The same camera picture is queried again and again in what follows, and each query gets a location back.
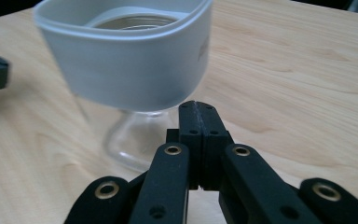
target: screw hole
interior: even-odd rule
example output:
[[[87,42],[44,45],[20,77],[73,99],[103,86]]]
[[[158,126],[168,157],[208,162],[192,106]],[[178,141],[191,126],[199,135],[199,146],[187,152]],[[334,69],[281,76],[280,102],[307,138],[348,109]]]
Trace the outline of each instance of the screw hole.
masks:
[[[149,215],[154,219],[161,219],[165,216],[165,207],[162,205],[155,205],[150,208]]]
[[[282,206],[280,210],[281,210],[281,213],[289,219],[298,219],[298,217],[299,217],[298,212],[293,207]]]
[[[232,150],[237,156],[249,156],[251,154],[251,151],[245,147],[234,147]]]
[[[114,188],[113,186],[106,185],[106,186],[103,186],[103,187],[100,189],[100,192],[101,192],[102,194],[107,194],[107,193],[112,192],[113,190],[115,190],[115,188]]]
[[[341,199],[341,194],[330,186],[322,183],[316,183],[312,186],[313,192],[319,197],[324,198],[331,202],[337,202]]]
[[[182,152],[182,149],[179,147],[167,147],[164,149],[165,153],[168,155],[177,155]]]

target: cup base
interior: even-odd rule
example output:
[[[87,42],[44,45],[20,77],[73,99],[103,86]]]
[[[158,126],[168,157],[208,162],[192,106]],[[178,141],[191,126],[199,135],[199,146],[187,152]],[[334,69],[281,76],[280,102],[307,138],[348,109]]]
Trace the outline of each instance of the cup base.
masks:
[[[159,112],[124,112],[104,141],[107,154],[122,165],[144,172],[159,146],[165,143],[167,129],[177,127],[176,108]]]

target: wood grain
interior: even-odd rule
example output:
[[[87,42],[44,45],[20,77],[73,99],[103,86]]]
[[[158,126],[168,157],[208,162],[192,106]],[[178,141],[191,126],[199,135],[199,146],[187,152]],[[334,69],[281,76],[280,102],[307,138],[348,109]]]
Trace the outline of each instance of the wood grain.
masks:
[[[237,142],[288,183],[333,180],[358,197],[358,14],[289,1],[213,6],[205,102]],[[0,18],[0,223],[62,223],[107,158],[68,91],[31,10]],[[188,223],[225,223],[217,194],[191,192]]]

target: cup rim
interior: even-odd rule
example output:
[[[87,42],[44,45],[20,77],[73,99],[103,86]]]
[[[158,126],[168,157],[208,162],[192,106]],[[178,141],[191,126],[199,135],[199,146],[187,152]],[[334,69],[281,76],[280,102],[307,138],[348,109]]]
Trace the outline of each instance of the cup rim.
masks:
[[[161,27],[146,30],[109,30],[54,21],[49,18],[43,17],[40,14],[40,11],[50,3],[49,0],[42,1],[37,4],[34,7],[33,14],[34,22],[39,28],[51,31],[53,33],[91,39],[114,39],[129,41],[147,38],[158,38],[176,33],[178,30],[184,29],[194,20],[196,20],[200,15],[202,15],[204,11],[210,7],[212,2],[213,0],[202,0],[200,4],[184,18]]]

